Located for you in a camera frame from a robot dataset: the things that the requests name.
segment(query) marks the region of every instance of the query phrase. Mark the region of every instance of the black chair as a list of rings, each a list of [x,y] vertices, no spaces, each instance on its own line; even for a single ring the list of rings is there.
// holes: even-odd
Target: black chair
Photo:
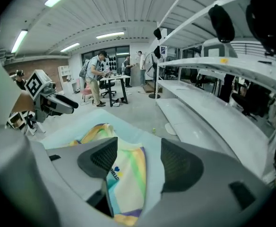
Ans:
[[[109,82],[111,84],[111,87],[115,86],[114,82]],[[106,81],[99,81],[99,88],[100,89],[105,89],[105,92],[101,93],[101,96],[105,96],[109,94],[109,84]],[[112,96],[115,96],[116,91],[111,90]]]
[[[245,96],[233,93],[232,98],[243,108],[242,114],[257,120],[251,114],[259,115],[260,117],[267,114],[269,93],[270,91],[266,88],[251,82]]]

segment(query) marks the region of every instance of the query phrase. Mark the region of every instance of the black table leg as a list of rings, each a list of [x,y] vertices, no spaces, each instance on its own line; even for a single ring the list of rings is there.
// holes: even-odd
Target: black table leg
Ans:
[[[125,87],[124,87],[123,78],[121,78],[120,81],[121,81],[121,87],[122,87],[122,92],[123,92],[124,101],[125,101],[126,104],[129,104],[129,103],[128,103],[127,94],[126,94],[126,92],[125,92]]]
[[[113,103],[112,103],[111,82],[110,82],[110,80],[108,80],[108,86],[109,86],[110,106],[112,107],[112,106],[113,106]]]

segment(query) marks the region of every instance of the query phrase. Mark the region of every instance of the light blue fabric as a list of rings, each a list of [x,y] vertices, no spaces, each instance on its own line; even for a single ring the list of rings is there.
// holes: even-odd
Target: light blue fabric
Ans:
[[[96,78],[96,75],[91,72],[92,65],[96,66],[96,70],[100,71],[100,61],[97,56],[94,56],[90,61],[86,69],[86,80],[93,80]]]
[[[82,139],[91,128],[101,123],[112,125],[116,134],[126,142],[131,144],[141,143],[144,147],[147,156],[147,192],[144,209],[140,215],[140,217],[143,217],[161,200],[164,167],[160,159],[160,137],[140,130],[103,109],[96,109],[91,113],[82,115],[75,123],[59,129],[40,142],[45,149],[60,148],[62,145],[69,144],[72,140]]]

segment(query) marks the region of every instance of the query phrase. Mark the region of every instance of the colorful fabric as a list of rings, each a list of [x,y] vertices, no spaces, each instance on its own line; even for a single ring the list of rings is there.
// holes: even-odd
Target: colorful fabric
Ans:
[[[118,137],[107,123],[93,127],[82,140],[69,146],[93,140]],[[146,158],[142,144],[130,144],[118,137],[117,158],[106,177],[109,197],[117,222],[132,226],[140,216],[146,195]]]

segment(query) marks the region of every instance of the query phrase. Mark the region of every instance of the white table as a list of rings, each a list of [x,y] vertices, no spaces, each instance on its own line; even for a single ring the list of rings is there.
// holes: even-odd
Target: white table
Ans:
[[[122,92],[123,92],[123,97],[124,97],[124,102],[126,104],[129,104],[128,103],[128,99],[127,99],[127,94],[125,92],[124,81],[123,81],[123,79],[125,79],[125,78],[130,78],[130,76],[126,76],[126,75],[124,75],[124,76],[115,76],[115,77],[112,76],[110,78],[102,78],[101,79],[101,81],[108,82],[108,86],[109,86],[109,98],[110,98],[110,106],[111,107],[113,107],[113,104],[116,102],[115,100],[112,99],[112,95],[111,95],[111,83],[110,83],[111,80],[120,80],[121,87],[122,87]]]

